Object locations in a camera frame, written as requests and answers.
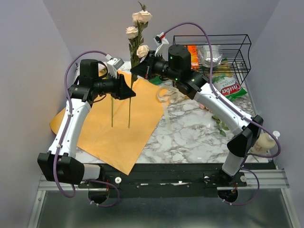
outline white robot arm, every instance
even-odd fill
[[[227,144],[229,154],[220,172],[221,176],[230,182],[239,171],[246,153],[260,134],[258,127],[244,119],[251,119],[260,125],[262,125],[263,119],[260,116],[252,117],[240,110],[219,91],[216,91],[218,93],[216,96],[210,88],[209,79],[191,69],[191,55],[186,47],[183,45],[169,47],[168,61],[166,61],[162,58],[162,52],[168,48],[168,41],[163,34],[156,36],[155,40],[160,44],[157,51],[149,51],[144,61],[133,67],[131,72],[145,76],[146,79],[161,76],[174,81],[180,92],[206,106],[229,127],[235,137]],[[221,101],[222,99],[241,112],[243,116],[236,115]]]
[[[75,83],[69,88],[71,96],[72,113],[70,113],[69,101],[66,103],[66,111],[58,134],[48,149],[48,153],[40,153],[38,164],[45,177],[49,181],[54,180],[53,163],[58,151],[57,176],[59,182],[79,184],[85,180],[95,180],[102,175],[101,167],[94,164],[82,164],[75,159],[76,147],[81,128],[86,116],[91,110],[94,100],[98,95],[110,94],[113,98],[124,100],[135,96],[124,80],[124,76],[117,73],[119,67],[124,63],[120,58],[112,58],[107,55],[107,77],[99,77],[98,64],[100,61],[83,59],[80,62],[80,75]],[[66,134],[61,145],[58,144],[64,128]]]

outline screw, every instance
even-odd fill
[[[240,180],[241,180],[241,182],[246,182],[247,178],[245,176],[241,176]]]

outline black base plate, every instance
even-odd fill
[[[217,187],[246,186],[240,181],[244,175],[239,172],[229,184],[219,180],[221,163],[193,163],[193,164],[136,164],[129,175],[117,169],[104,165],[105,179],[116,185],[121,198],[159,198],[159,197],[218,197]],[[275,169],[273,162],[246,164],[248,169]],[[120,177],[122,182],[115,184],[115,178]],[[105,188],[98,183],[81,184],[79,188]],[[113,188],[110,188],[109,197],[117,197]]]

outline orange package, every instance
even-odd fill
[[[189,46],[187,46],[187,48],[191,54],[191,69],[198,69],[199,68],[199,57],[198,57],[196,45],[189,45]]]

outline metal floor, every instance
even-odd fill
[[[254,190],[240,190],[237,202]],[[292,228],[280,189],[260,190],[246,206],[229,206],[219,198],[122,199],[113,208],[90,205],[87,192],[73,199],[49,191],[39,228]]]

